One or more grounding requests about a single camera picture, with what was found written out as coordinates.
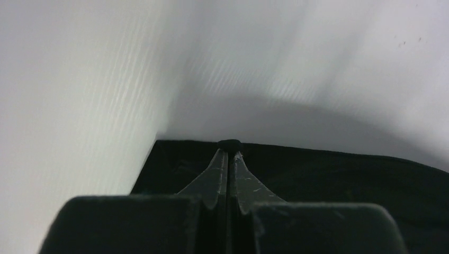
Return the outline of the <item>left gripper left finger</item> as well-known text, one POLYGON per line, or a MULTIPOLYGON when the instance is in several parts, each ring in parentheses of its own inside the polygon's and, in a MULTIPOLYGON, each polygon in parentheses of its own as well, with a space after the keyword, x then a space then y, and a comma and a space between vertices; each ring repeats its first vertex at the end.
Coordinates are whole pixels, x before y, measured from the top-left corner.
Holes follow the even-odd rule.
POLYGON ((207 168, 187 184, 177 195, 199 196, 206 208, 212 210, 226 196, 228 153, 218 149, 207 168))

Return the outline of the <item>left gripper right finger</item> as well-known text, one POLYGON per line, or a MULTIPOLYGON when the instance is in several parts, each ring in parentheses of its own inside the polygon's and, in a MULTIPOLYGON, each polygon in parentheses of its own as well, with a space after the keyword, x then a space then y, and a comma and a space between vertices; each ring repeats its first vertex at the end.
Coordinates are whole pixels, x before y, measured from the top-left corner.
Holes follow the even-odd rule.
POLYGON ((234 155, 231 174, 232 196, 241 214, 249 214, 256 203, 286 203, 249 171, 239 151, 234 155))

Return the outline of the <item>black t-shirt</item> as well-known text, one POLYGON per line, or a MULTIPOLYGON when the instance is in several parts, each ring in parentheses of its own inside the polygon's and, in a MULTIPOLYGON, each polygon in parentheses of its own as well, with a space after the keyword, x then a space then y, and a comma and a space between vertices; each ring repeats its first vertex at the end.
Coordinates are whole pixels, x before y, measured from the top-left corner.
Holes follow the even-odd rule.
POLYGON ((448 173, 386 156, 239 143, 158 140, 132 194, 175 194, 216 151, 240 152, 249 171, 288 202, 375 203, 397 222, 410 253, 448 253, 448 173))

